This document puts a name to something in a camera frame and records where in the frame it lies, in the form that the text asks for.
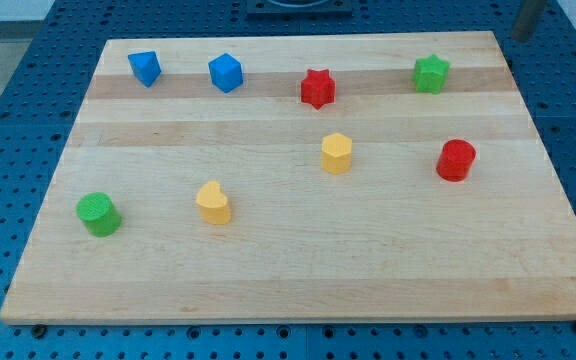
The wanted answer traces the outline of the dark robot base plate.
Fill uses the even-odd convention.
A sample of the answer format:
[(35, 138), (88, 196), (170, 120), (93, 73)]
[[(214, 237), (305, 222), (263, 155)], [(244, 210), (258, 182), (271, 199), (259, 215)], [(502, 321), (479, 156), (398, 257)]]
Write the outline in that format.
[(245, 0), (248, 17), (271, 15), (349, 15), (352, 0)]

